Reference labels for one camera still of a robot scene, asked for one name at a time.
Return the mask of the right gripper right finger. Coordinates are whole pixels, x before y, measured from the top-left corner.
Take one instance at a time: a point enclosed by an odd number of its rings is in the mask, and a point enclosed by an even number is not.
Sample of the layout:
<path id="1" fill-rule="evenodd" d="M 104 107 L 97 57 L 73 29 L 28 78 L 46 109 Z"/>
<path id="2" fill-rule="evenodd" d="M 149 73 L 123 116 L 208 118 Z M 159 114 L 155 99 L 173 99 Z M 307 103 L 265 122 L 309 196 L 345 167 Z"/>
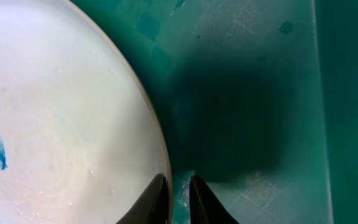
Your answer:
<path id="1" fill-rule="evenodd" d="M 239 224 L 199 175 L 190 180 L 190 220 L 191 224 Z"/>

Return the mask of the light blue plate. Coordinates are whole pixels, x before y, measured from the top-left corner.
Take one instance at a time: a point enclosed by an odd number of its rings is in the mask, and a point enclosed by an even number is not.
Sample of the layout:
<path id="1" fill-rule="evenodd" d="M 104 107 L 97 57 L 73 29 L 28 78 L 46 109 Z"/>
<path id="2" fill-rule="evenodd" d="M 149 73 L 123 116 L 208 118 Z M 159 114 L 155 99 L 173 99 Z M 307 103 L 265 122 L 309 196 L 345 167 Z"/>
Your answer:
<path id="1" fill-rule="evenodd" d="M 116 223 L 168 151 L 141 82 L 70 1 L 0 1 L 0 223 Z"/>

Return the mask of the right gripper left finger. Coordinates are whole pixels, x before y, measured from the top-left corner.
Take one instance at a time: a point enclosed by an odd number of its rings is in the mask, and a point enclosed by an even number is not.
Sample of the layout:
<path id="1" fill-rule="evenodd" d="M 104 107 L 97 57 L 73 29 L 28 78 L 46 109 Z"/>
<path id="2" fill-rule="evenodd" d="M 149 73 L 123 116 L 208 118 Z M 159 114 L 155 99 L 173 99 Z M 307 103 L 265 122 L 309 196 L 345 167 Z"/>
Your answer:
<path id="1" fill-rule="evenodd" d="M 157 174 L 117 224 L 166 224 L 169 212 L 167 179 Z"/>

